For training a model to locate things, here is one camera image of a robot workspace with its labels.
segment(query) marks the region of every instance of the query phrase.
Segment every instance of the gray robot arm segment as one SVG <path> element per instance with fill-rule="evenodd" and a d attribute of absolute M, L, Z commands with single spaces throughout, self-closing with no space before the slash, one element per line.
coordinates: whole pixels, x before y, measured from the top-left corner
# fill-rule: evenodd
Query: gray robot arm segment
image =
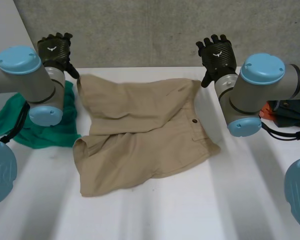
<path fill-rule="evenodd" d="M 65 76 L 44 67 L 30 47 L 10 47 L 0 53 L 0 93 L 20 93 L 30 105 L 30 119 L 40 126 L 58 124 L 63 115 Z"/>
<path fill-rule="evenodd" d="M 262 126 L 259 111 L 271 100 L 300 100 L 300 66 L 284 64 L 266 53 L 250 56 L 239 76 L 229 74 L 215 83 L 215 91 L 235 137 L 256 133 Z"/>

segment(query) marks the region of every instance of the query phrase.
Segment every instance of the orange object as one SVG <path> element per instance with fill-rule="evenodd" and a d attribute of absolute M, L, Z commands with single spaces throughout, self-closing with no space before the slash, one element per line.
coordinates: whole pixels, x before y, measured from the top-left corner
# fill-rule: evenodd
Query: orange object
<path fill-rule="evenodd" d="M 272 109 L 268 103 L 266 103 L 263 108 L 259 112 L 260 118 L 268 119 L 271 121 L 275 120 L 275 116 L 273 115 Z"/>

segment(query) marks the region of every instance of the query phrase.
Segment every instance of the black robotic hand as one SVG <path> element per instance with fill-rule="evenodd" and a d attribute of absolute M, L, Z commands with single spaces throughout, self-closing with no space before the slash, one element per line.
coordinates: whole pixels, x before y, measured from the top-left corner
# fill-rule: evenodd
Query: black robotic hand
<path fill-rule="evenodd" d="M 71 77 L 78 79 L 80 77 L 77 70 L 70 63 L 70 39 L 72 34 L 65 33 L 62 35 L 57 32 L 54 35 L 49 34 L 43 37 L 37 43 L 38 55 L 45 67 L 54 67 L 60 71 L 67 71 Z"/>
<path fill-rule="evenodd" d="M 208 87 L 212 81 L 217 81 L 222 76 L 236 74 L 237 62 L 231 42 L 225 35 L 212 35 L 196 43 L 198 54 L 202 59 L 202 65 L 206 68 L 205 76 L 201 82 L 203 88 Z"/>

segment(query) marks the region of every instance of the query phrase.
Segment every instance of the khaki shorts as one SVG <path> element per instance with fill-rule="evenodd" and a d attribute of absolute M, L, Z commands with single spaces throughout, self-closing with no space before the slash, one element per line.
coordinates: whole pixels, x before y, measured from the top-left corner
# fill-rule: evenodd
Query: khaki shorts
<path fill-rule="evenodd" d="M 220 151 L 195 114 L 199 81 L 118 84 L 83 75 L 77 85 L 92 122 L 73 146 L 84 197 L 183 172 Z"/>

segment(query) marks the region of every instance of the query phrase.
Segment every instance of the logo on robotic hand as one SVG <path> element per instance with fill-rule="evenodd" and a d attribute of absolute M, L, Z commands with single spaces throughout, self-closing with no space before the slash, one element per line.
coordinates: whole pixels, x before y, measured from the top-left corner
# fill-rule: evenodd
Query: logo on robotic hand
<path fill-rule="evenodd" d="M 213 56 L 216 56 L 218 58 L 220 57 L 221 54 L 222 54 L 222 51 L 220 51 L 220 53 L 217 53 L 217 54 L 212 53 Z"/>
<path fill-rule="evenodd" d="M 49 47 L 47 47 L 47 49 L 50 50 L 51 52 L 52 52 L 53 50 L 55 50 L 56 48 L 57 48 L 57 46 L 55 46 L 54 48 L 49 48 Z"/>

